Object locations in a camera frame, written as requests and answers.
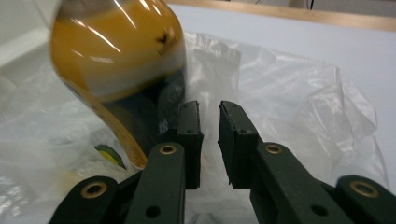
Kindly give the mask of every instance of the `wooden edge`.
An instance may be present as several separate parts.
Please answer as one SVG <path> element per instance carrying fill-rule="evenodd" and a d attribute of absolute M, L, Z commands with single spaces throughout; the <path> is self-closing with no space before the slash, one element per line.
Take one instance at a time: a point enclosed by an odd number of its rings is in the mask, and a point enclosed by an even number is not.
<path fill-rule="evenodd" d="M 165 0 L 165 2 L 188 7 L 205 7 L 298 21 L 312 21 L 345 27 L 396 32 L 396 18 L 391 17 L 366 16 L 291 7 L 271 7 L 224 1 Z"/>

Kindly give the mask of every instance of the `plastic bottle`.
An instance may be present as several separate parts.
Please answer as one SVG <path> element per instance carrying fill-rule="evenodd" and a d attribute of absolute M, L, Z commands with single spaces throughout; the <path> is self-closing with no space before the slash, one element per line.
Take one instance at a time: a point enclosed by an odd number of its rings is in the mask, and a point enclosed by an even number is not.
<path fill-rule="evenodd" d="M 159 0 L 63 0 L 50 53 L 61 80 L 143 169 L 184 100 L 185 49 L 176 15 Z"/>

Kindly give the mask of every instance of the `brass screw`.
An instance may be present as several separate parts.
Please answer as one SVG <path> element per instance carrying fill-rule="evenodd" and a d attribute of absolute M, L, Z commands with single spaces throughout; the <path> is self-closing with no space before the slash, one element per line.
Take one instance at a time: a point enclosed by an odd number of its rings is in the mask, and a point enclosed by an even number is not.
<path fill-rule="evenodd" d="M 170 154 L 174 154 L 177 151 L 176 147 L 174 146 L 164 146 L 160 148 L 160 152 L 163 155 L 170 155 Z"/>
<path fill-rule="evenodd" d="M 107 184 L 103 181 L 93 181 L 81 190 L 81 196 L 86 199 L 93 199 L 101 196 L 107 190 Z"/>
<path fill-rule="evenodd" d="M 265 150 L 271 154 L 280 154 L 283 152 L 283 148 L 276 146 L 276 145 L 267 145 L 265 146 Z"/>
<path fill-rule="evenodd" d="M 379 196 L 378 190 L 366 182 L 355 180 L 350 182 L 349 186 L 364 197 L 377 198 Z"/>

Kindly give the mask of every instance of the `white surface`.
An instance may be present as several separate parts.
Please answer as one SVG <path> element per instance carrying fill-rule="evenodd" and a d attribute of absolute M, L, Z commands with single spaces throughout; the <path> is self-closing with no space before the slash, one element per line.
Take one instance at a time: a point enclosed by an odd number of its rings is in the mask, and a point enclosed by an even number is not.
<path fill-rule="evenodd" d="M 375 132 L 396 193 L 396 33 L 291 21 L 215 9 L 171 6 L 183 29 L 337 65 L 377 109 Z"/>

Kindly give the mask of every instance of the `plastic wrap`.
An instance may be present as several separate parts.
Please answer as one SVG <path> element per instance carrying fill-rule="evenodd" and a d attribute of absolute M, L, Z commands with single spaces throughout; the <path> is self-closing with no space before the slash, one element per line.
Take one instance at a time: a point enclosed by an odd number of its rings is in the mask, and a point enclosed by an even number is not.
<path fill-rule="evenodd" d="M 257 46 L 185 34 L 187 100 L 200 103 L 201 187 L 186 193 L 186 223 L 256 223 L 247 190 L 228 183 L 219 146 L 219 102 L 242 105 L 264 141 L 289 147 L 316 178 L 368 176 L 386 186 L 372 137 L 375 110 L 331 64 Z M 133 173 L 99 156 L 114 134 L 55 76 L 48 58 L 0 105 L 0 222 L 47 222 L 77 182 Z"/>

